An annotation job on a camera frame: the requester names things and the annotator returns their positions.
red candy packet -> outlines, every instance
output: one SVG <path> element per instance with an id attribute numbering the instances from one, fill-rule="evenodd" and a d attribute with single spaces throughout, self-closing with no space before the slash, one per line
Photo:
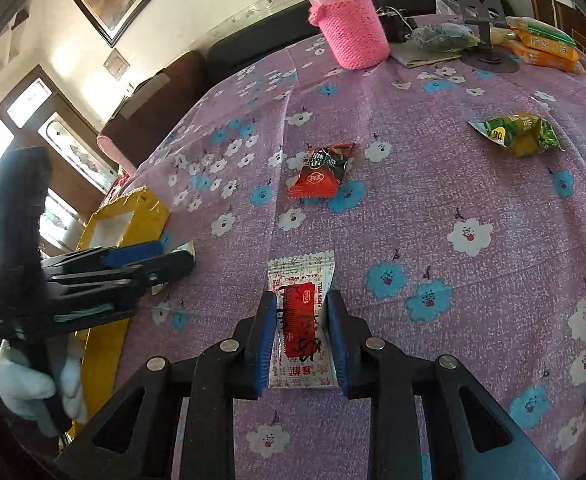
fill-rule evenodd
<path id="1" fill-rule="evenodd" d="M 297 182 L 288 190 L 290 198 L 332 198 L 337 193 L 354 142 L 313 148 Z"/>

pink knitted cup cover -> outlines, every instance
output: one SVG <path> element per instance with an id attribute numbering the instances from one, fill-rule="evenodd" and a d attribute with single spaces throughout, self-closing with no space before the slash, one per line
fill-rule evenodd
<path id="1" fill-rule="evenodd" d="M 311 7 L 308 21 L 320 27 L 337 62 L 348 70 L 375 66 L 390 54 L 371 0 L 340 0 Z"/>

purple tablecloth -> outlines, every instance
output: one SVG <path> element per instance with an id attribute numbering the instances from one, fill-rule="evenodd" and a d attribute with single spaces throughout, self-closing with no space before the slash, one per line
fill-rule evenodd
<path id="1" fill-rule="evenodd" d="M 194 240 L 197 268 L 142 302 L 118 383 L 150 356 L 192 357 L 230 335 L 254 313 L 268 260 L 333 250 L 332 286 L 375 335 L 407 354 L 458 356 L 560 477 L 577 478 L 586 77 L 523 63 L 493 75 L 459 61 L 348 72 L 323 42 L 211 89 L 131 179 L 128 190 L 149 186 L 172 209 L 162 240 L 169 250 Z M 522 111 L 548 118 L 563 151 L 515 158 L 467 124 Z M 357 145 L 336 198 L 287 198 L 308 146 L 339 142 Z M 368 404 L 275 389 L 237 402 L 237 478 L 364 479 Z"/>

white glove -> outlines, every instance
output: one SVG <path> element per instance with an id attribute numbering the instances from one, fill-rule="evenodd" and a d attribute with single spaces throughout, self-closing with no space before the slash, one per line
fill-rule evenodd
<path id="1" fill-rule="evenodd" d="M 80 359 L 84 355 L 82 345 L 71 334 L 68 339 L 66 362 L 60 374 L 62 405 L 71 420 L 85 424 L 87 421 L 84 392 L 82 390 L 82 374 Z M 11 413 L 26 420 L 34 420 L 35 416 L 30 400 L 41 400 L 52 397 L 57 391 L 53 379 L 19 363 L 28 362 L 24 354 L 2 341 L 0 346 L 0 399 Z"/>

green snack packet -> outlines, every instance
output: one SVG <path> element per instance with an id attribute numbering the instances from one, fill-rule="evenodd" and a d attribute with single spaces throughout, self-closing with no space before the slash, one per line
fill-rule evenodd
<path id="1" fill-rule="evenodd" d="M 469 124 L 515 156 L 534 155 L 549 148 L 561 148 L 550 123 L 535 114 L 522 112 Z"/>

